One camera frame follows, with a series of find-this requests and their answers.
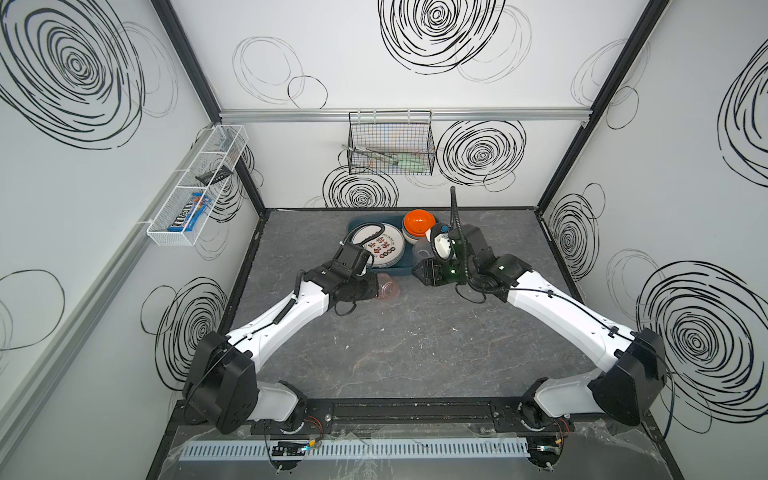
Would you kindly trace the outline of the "pink plastic cup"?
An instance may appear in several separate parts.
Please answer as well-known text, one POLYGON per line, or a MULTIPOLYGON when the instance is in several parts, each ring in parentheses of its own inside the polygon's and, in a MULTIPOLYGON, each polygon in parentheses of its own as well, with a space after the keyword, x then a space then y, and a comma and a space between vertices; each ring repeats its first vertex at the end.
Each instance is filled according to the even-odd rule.
POLYGON ((378 300, 393 300, 400 295, 400 287, 397 282, 386 273, 377 274, 378 300))

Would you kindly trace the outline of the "orange bowl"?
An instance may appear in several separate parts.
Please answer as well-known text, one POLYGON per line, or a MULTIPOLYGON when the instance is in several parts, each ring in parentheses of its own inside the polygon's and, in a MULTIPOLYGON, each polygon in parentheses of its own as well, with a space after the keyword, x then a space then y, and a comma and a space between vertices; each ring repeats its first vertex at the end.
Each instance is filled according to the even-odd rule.
POLYGON ((411 210, 403 217, 402 225, 408 235, 415 238, 425 237, 436 225, 436 218, 426 210, 411 210))

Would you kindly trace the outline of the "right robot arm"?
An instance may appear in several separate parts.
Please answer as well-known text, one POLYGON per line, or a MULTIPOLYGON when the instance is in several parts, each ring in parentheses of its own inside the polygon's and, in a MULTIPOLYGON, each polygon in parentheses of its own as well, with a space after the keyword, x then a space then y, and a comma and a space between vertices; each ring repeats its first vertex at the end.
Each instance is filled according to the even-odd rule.
POLYGON ((465 284, 493 295, 534 316, 592 361, 595 368, 588 373, 540 379, 526 392, 517 414, 531 431, 572 414, 606 414, 638 426, 665 386, 669 373, 658 334, 648 328, 634 331, 599 315, 514 255, 482 267, 426 258, 412 273, 426 286, 465 284))

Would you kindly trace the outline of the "cream bowl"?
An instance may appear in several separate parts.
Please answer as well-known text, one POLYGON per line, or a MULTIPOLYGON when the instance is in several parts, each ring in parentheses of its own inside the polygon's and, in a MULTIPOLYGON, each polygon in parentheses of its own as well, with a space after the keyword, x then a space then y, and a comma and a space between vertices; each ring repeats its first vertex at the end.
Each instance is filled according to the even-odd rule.
POLYGON ((404 236, 406 242, 408 242, 411 245, 415 245, 419 241, 418 237, 411 237, 411 236, 406 235, 405 233, 403 234, 403 236, 404 236))

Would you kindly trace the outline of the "clear glass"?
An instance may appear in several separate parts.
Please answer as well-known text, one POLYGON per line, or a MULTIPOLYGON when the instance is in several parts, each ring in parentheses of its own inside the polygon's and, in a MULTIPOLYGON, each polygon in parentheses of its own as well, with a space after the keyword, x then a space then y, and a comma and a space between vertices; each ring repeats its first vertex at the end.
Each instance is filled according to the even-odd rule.
POLYGON ((413 265, 417 265, 421 261, 433 257, 434 253, 430 241, 427 237, 419 238, 412 247, 413 265))

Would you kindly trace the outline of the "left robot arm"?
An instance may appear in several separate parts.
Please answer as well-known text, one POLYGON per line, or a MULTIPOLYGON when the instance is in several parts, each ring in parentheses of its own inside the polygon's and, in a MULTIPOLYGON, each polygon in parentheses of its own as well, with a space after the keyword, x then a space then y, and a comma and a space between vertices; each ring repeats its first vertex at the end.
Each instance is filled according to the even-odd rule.
POLYGON ((337 303, 355 305, 380 293, 373 271, 347 279, 328 269, 317 273, 299 271, 293 291, 255 320, 203 337, 183 388, 185 421, 208 423, 222 434, 248 422, 271 421, 290 433, 303 427, 306 395, 286 381, 260 381, 258 373, 293 335, 337 303))

